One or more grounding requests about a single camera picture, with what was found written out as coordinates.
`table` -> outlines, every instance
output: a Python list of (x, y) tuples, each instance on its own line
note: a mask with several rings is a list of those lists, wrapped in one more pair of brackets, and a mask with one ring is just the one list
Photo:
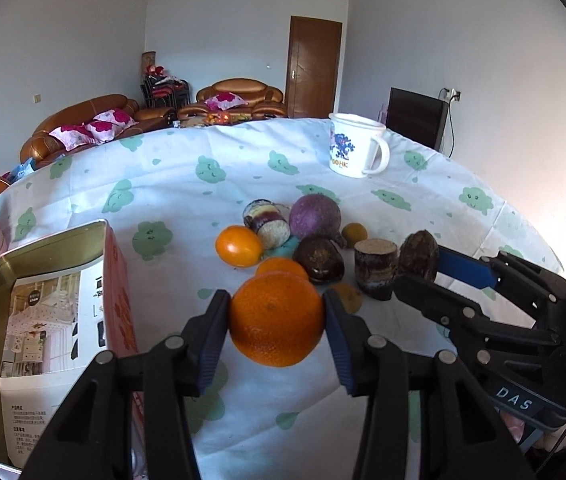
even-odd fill
[[(11, 186), (0, 195), (0, 227), (14, 248), (106, 218), (128, 263), (141, 351), (202, 313), (215, 289), (234, 292), (252, 275), (253, 269), (233, 269), (218, 259), (214, 239), (226, 225), (240, 224), (244, 206), (256, 198), (292, 204), (302, 194), (322, 192), (340, 203), (343, 224), (361, 221), (372, 237), (400, 245), (408, 234), (428, 229), (441, 244), (472, 256), (503, 249), (560, 271), (538, 232), (459, 164), (387, 132), (388, 169), (364, 180), (347, 178), (328, 169), (329, 134), (327, 120), (277, 119), (169, 128), (110, 142)], [(135, 251), (132, 238), (141, 222), (172, 233), (171, 240)], [(345, 260), (345, 280), (353, 284), (353, 256)], [(444, 276), (437, 282), (478, 301), (496, 320), (531, 324), (489, 292)], [(366, 299), (359, 314), (373, 333), (405, 351), (434, 355), (452, 348), (443, 327), (396, 298)], [(350, 399), (339, 387), (325, 337), (291, 368), (259, 366), (228, 338), (214, 384), (205, 397), (188, 402), (188, 410), (205, 479), (349, 480), (365, 400)], [(414, 414), (412, 474), (419, 453)]]
[(183, 119), (178, 125), (180, 128), (205, 128), (207, 126), (236, 126), (237, 124), (242, 124), (250, 121), (250, 117), (247, 114), (243, 114), (241, 116), (229, 116), (229, 122), (225, 121), (225, 123), (217, 123), (215, 124), (213, 121), (210, 122), (208, 117), (188, 117), (187, 119)]

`pink pillow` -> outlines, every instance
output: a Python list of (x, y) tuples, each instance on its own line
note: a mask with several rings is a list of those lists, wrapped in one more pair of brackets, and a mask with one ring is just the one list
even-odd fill
[(130, 126), (134, 126), (138, 124), (127, 112), (119, 110), (118, 108), (113, 108), (112, 110), (108, 110), (107, 112), (103, 112), (95, 116), (93, 121), (105, 121), (107, 123), (118, 124), (122, 126), (125, 130)]
[(122, 124), (109, 123), (107, 121), (92, 121), (85, 125), (87, 131), (98, 141), (99, 144), (108, 142), (125, 130)]
[(60, 140), (68, 152), (84, 144), (98, 144), (85, 126), (59, 126), (49, 134)]
[(221, 92), (205, 101), (210, 110), (229, 110), (237, 106), (246, 105), (247, 101), (232, 92)]

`computer monitor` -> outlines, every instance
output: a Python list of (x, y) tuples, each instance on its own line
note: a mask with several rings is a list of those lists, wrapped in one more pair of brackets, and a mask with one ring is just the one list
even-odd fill
[(446, 101), (392, 88), (385, 126), (440, 151), (448, 111)]

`wooden door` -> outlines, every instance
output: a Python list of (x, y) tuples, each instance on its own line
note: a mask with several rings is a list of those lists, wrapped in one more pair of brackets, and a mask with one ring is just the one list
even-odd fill
[(343, 24), (292, 16), (285, 103), (290, 117), (327, 118), (334, 109)]

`printed box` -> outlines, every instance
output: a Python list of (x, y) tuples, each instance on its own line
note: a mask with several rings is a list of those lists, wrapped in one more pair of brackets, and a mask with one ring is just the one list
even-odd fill
[[(127, 266), (106, 221), (0, 257), (0, 463), (24, 466), (64, 396), (105, 349), (138, 352)], [(138, 395), (133, 406), (140, 427)]]

